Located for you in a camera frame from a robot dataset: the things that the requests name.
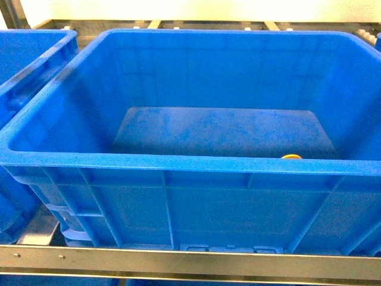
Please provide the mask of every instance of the blue plastic crate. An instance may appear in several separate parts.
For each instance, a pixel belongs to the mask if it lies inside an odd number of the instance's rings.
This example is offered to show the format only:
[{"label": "blue plastic crate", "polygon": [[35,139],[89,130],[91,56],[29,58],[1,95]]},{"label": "blue plastic crate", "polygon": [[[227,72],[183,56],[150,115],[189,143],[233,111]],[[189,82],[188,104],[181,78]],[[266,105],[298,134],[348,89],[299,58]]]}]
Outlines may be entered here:
[{"label": "blue plastic crate", "polygon": [[2,275],[1,286],[118,286],[118,279],[64,276]]},{"label": "blue plastic crate", "polygon": [[380,78],[346,33],[111,30],[2,130],[0,164],[70,245],[373,256]]},{"label": "blue plastic crate", "polygon": [[[0,31],[0,129],[76,54],[74,31]],[[0,168],[0,244],[14,243],[40,201]]]},{"label": "blue plastic crate", "polygon": [[276,286],[280,284],[253,284],[253,283],[234,283],[234,282],[207,282],[207,281],[176,281],[176,280],[145,280],[130,279],[126,286]]}]

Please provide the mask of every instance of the crate base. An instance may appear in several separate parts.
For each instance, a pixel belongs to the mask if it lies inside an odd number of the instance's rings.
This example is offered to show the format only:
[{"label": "crate base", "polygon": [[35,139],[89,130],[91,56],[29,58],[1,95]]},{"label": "crate base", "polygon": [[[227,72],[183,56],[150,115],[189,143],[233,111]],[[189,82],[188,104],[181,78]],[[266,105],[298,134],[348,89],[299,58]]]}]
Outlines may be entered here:
[{"label": "crate base", "polygon": [[339,159],[312,112],[242,108],[130,108],[112,152]]}]

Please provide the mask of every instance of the metal shelf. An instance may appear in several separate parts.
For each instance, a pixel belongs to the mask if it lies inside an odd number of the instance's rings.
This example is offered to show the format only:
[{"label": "metal shelf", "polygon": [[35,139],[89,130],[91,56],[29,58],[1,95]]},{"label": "metal shelf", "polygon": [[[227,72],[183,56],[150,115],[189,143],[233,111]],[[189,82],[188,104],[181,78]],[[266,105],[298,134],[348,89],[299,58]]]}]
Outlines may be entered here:
[{"label": "metal shelf", "polygon": [[[18,0],[0,0],[8,27],[29,27]],[[257,21],[48,20],[34,29],[74,29],[80,48],[104,30],[224,29],[336,30],[371,45],[380,23],[281,23]],[[0,245],[0,273],[194,281],[314,285],[381,285],[381,258],[258,253],[150,251],[73,248],[57,245],[57,220],[45,206],[36,213],[17,245]]]},{"label": "metal shelf", "polygon": [[127,29],[201,29],[201,30],[310,30],[353,33],[370,45],[381,32],[380,23],[319,23],[319,22],[260,22],[260,21],[143,21],[143,20],[47,20],[33,29],[73,29],[83,49],[100,33],[115,28]]}]

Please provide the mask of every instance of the metal rail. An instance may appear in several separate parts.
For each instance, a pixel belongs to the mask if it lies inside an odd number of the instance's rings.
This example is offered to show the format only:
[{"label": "metal rail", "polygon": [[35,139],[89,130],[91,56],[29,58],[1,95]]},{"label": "metal rail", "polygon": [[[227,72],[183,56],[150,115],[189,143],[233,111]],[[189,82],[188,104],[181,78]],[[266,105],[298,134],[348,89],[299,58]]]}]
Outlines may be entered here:
[{"label": "metal rail", "polygon": [[2,245],[0,273],[280,284],[381,285],[381,259]]}]

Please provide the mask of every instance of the yellow cap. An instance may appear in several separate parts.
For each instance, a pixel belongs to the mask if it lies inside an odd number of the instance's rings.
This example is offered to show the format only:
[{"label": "yellow cap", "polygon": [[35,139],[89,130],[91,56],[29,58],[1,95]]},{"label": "yellow cap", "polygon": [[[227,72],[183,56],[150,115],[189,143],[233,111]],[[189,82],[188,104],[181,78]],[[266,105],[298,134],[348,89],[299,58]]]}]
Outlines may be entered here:
[{"label": "yellow cap", "polygon": [[284,155],[282,159],[302,159],[302,157],[296,154],[288,154],[288,155]]}]

